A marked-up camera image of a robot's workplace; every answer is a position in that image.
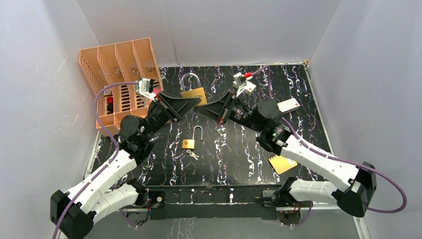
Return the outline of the brass padlock long shackle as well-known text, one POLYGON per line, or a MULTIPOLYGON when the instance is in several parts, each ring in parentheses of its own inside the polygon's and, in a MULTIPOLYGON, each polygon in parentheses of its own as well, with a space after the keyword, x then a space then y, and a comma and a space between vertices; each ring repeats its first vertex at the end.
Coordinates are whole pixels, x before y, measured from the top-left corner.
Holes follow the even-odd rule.
POLYGON ((182 140, 182 149, 184 149, 184 150, 194 150, 195 149, 195 131, 196 131, 197 128, 199 128, 200 131, 201 131, 200 140, 203 141, 203 128, 201 126, 197 125, 193 129, 192 137, 182 140))

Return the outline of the silver key bunch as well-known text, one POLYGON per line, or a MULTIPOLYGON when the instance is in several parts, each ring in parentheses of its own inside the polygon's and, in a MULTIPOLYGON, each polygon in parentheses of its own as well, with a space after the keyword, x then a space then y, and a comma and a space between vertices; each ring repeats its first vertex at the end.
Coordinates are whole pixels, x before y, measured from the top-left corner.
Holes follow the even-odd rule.
POLYGON ((190 157, 192 157, 192 158, 194 158, 195 160, 198 160, 198 156, 192 151, 192 150, 190 150, 190 149, 186 149, 186 153, 190 156, 190 157))

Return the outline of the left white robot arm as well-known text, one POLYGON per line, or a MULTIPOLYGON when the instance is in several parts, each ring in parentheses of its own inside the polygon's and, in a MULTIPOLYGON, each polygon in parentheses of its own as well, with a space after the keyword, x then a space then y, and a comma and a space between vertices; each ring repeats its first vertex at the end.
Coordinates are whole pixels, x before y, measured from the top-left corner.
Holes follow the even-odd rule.
POLYGON ((82 239, 96 222, 127 205, 143 207, 149 195, 145 186, 132 180, 112 192, 108 190, 126 173, 138 167, 151 153, 155 133, 167 122, 177 122, 201 99, 183 98, 164 91, 154 96, 146 117, 125 116, 120 122, 115 154, 89 177, 66 192, 57 190, 50 198, 50 220, 69 239, 82 239))

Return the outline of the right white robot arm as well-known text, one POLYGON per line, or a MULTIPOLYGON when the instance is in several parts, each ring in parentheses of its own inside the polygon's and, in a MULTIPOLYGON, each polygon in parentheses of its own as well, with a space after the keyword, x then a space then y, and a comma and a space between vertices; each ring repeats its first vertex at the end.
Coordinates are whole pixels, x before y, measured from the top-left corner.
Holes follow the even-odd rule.
POLYGON ((364 217, 377 188, 375 167, 368 162, 347 163, 305 141, 288 124, 274 100, 264 99, 249 108, 234 92, 227 92, 220 100, 198 107, 197 112, 218 124, 231 120, 258 132, 256 140, 266 151, 293 160, 326 179, 289 179, 280 190, 284 205, 322 202, 338 205, 354 217, 364 217))

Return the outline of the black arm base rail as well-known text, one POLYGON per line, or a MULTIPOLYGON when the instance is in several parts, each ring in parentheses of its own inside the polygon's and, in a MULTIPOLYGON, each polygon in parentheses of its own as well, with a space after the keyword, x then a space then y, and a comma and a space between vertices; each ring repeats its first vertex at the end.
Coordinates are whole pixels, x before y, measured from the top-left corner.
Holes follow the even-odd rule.
POLYGON ((77 228, 91 230, 93 225, 109 214, 125 208, 124 214, 145 213, 146 219, 128 223, 139 227, 148 220, 176 218, 261 218, 278 220, 285 225, 300 225, 307 216, 302 210, 339 209, 337 203, 303 201, 283 196, 274 186, 195 186, 144 187, 134 182, 106 192, 87 213, 72 207, 77 228))

